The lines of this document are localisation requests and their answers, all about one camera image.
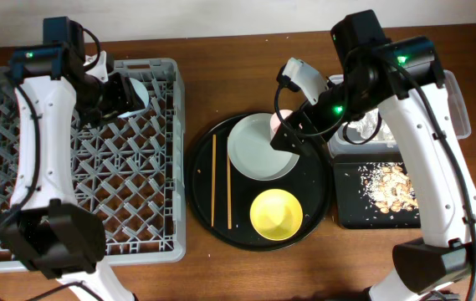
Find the blue cup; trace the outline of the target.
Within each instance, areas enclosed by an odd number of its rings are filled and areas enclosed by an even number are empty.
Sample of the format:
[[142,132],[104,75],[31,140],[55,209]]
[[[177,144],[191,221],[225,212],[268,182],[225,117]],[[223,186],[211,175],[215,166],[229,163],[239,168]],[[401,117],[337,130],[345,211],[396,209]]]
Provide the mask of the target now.
[[145,85],[137,79],[130,78],[130,81],[132,83],[134,91],[136,92],[136,95],[140,97],[144,107],[140,110],[127,111],[124,114],[119,115],[119,118],[121,118],[121,119],[126,119],[126,118],[129,118],[129,117],[134,116],[134,115],[142,114],[150,107],[149,106],[150,95],[149,95],[148,90],[146,89]]

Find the pink cup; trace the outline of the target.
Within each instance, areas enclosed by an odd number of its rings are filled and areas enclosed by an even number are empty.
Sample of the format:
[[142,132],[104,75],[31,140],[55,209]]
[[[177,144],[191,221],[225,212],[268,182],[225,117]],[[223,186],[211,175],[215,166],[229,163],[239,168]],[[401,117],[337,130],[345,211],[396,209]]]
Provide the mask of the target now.
[[[293,113],[293,111],[292,110],[280,110],[279,113],[284,119],[286,119]],[[274,136],[275,136],[278,128],[281,126],[281,124],[282,124],[282,122],[280,121],[278,115],[276,113],[274,113],[271,116],[270,122],[269,122],[270,139],[274,138]]]

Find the yellow bowl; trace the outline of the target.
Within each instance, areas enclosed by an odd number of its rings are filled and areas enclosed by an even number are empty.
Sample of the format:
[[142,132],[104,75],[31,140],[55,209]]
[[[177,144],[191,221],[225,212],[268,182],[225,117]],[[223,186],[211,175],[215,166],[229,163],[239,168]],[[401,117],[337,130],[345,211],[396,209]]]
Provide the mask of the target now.
[[300,229],[304,213],[299,200],[282,189],[269,189],[258,194],[249,210],[253,229],[270,241],[284,241]]

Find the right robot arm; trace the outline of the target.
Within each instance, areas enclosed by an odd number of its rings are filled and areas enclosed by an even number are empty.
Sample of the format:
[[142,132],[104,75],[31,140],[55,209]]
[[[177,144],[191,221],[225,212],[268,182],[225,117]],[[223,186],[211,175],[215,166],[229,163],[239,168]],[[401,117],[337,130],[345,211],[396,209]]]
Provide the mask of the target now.
[[280,69],[279,89],[306,102],[282,118],[272,147],[305,155],[344,124],[376,110],[392,131],[416,192],[422,236],[396,245],[394,267],[362,300],[440,298],[463,279],[476,291],[476,187],[455,135],[444,70],[423,36],[394,42],[371,10],[352,13],[330,32],[343,80],[329,83],[302,60]]

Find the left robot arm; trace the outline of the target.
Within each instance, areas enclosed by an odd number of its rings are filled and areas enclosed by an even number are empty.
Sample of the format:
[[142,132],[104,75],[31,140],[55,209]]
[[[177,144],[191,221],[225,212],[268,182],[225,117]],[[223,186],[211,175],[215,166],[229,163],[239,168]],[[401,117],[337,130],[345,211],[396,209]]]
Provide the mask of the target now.
[[74,194],[70,131],[74,116],[99,127],[143,112],[150,96],[114,71],[106,52],[89,57],[90,31],[66,18],[46,18],[43,42],[15,50],[7,80],[19,113],[18,172],[0,241],[29,271],[81,300],[132,300],[105,259],[102,221]]

